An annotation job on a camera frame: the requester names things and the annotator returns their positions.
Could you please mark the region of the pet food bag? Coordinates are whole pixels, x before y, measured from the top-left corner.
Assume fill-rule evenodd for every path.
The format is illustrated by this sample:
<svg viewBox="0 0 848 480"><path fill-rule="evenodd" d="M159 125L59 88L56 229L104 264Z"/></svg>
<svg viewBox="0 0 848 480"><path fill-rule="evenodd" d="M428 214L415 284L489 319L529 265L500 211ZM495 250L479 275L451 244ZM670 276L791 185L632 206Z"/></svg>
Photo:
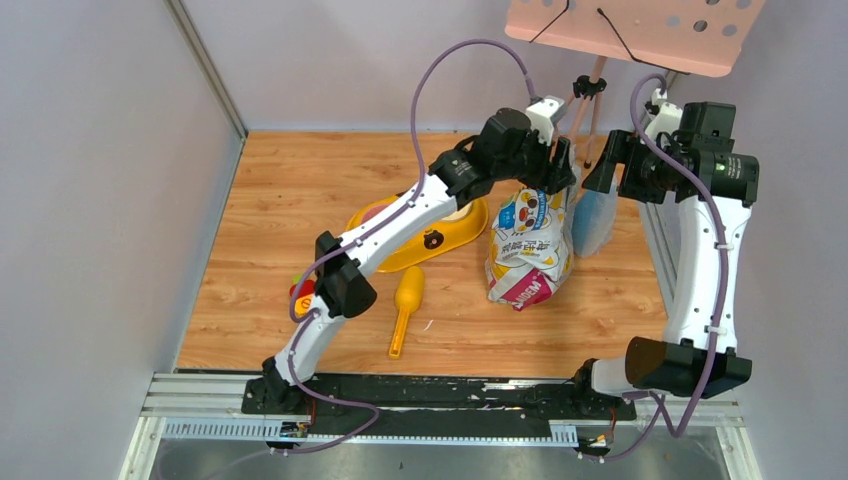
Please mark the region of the pet food bag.
<svg viewBox="0 0 848 480"><path fill-rule="evenodd" d="M547 194L522 187L500 205L485 261L487 298L522 311L550 299L574 267L578 182Z"/></svg>

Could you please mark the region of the yellow plastic scoop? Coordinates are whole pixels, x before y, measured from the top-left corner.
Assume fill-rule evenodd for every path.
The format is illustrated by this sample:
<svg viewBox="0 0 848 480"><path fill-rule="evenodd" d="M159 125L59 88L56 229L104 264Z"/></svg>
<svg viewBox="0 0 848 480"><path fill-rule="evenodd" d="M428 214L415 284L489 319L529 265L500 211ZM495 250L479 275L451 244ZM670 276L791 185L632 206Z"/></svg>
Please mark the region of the yellow plastic scoop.
<svg viewBox="0 0 848 480"><path fill-rule="evenodd" d="M390 359L401 356L408 323L421 306L424 286L425 274L420 267L412 266L403 273L394 296L397 319L388 349Z"/></svg>

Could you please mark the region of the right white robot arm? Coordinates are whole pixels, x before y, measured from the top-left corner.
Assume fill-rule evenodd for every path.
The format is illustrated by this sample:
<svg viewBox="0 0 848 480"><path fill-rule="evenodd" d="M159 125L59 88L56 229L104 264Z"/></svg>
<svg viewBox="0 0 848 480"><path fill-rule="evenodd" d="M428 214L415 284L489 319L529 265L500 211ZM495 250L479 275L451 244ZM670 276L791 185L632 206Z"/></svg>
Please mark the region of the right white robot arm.
<svg viewBox="0 0 848 480"><path fill-rule="evenodd" d="M737 353L734 293L759 162L733 151L733 105L652 100L647 109L645 132L612 131L583 186L598 207L614 196L660 204L674 194L681 237L673 302L662 339L635 337L624 356L589 359L577 371L571 403L589 418L631 392L709 399L752 373Z"/></svg>

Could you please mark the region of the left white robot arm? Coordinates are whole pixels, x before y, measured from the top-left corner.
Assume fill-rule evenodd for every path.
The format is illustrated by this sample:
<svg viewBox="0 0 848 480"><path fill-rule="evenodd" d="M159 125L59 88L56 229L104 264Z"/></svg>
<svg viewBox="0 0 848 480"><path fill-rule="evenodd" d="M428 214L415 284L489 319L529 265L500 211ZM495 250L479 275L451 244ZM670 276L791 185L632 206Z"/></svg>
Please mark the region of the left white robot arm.
<svg viewBox="0 0 848 480"><path fill-rule="evenodd" d="M321 234L308 269L309 308L294 313L286 347L263 364L253 396L298 411L306 382L341 326L376 301L370 277L414 236L487 196L497 182L520 190L501 207L485 263L489 298L523 310L550 298L573 267L570 226L578 168L545 103L499 110L480 133L441 153L425 174L376 216L340 236Z"/></svg>

